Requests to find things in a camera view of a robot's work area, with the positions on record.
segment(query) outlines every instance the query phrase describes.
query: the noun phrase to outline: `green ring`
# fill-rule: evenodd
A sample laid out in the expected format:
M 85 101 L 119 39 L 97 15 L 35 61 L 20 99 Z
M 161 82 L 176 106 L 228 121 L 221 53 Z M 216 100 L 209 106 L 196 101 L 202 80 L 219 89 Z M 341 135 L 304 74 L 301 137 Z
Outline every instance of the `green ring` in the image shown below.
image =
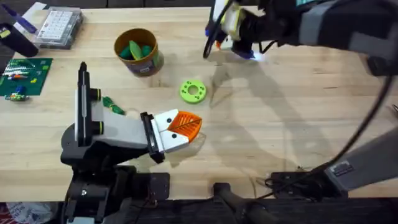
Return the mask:
M 198 91 L 195 95 L 191 95 L 188 92 L 188 89 L 191 86 L 195 86 L 198 88 Z M 187 80 L 183 82 L 181 85 L 180 96 L 187 103 L 192 103 L 192 104 L 200 103 L 206 97 L 206 86 L 199 80 Z

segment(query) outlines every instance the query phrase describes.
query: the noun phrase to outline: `plastic bag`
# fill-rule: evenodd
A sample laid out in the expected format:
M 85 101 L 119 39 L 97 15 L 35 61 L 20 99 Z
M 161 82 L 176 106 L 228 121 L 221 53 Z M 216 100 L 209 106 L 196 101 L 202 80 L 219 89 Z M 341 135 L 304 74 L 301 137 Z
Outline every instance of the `plastic bag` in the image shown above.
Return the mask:
M 43 224 L 57 215 L 57 202 L 8 202 L 8 210 L 19 223 Z

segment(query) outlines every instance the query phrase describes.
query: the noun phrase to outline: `green object in cup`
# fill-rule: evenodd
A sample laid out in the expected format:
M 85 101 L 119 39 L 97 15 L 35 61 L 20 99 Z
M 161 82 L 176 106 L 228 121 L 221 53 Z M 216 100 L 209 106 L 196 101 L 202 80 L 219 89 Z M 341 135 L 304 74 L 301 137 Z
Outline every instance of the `green object in cup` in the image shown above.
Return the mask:
M 143 58 L 141 48 L 132 40 L 130 40 L 130 52 L 135 60 L 140 60 Z
M 143 55 L 144 57 L 150 55 L 151 52 L 152 52 L 152 47 L 150 47 L 150 46 L 148 46 L 148 45 L 144 45 L 144 46 L 142 47 L 142 55 Z
M 126 60 L 134 60 L 130 52 L 130 46 L 127 46 L 125 49 L 123 49 L 123 51 L 120 52 L 119 56 Z

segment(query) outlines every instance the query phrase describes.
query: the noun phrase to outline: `cup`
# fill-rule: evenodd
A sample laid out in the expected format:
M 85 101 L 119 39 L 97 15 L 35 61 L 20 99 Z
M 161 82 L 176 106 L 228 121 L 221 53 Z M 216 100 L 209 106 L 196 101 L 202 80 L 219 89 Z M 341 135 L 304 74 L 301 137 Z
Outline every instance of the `cup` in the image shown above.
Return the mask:
M 121 58 L 119 54 L 129 46 L 130 40 L 133 40 L 140 47 L 148 45 L 152 48 L 152 52 L 139 60 L 126 60 Z M 127 66 L 128 69 L 139 77 L 153 75 L 163 66 L 163 55 L 159 51 L 159 46 L 155 35 L 146 29 L 131 29 L 122 33 L 114 43 L 114 52 L 119 59 Z

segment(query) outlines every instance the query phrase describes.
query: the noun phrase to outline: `orange leaf-shaped object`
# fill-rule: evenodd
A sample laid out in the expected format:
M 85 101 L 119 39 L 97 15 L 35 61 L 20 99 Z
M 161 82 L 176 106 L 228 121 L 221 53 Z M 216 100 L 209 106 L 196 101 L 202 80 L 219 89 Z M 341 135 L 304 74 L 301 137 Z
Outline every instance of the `orange leaf-shaped object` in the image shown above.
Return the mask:
M 201 128 L 201 118 L 195 114 L 179 111 L 167 130 L 188 137 L 191 143 L 198 135 Z

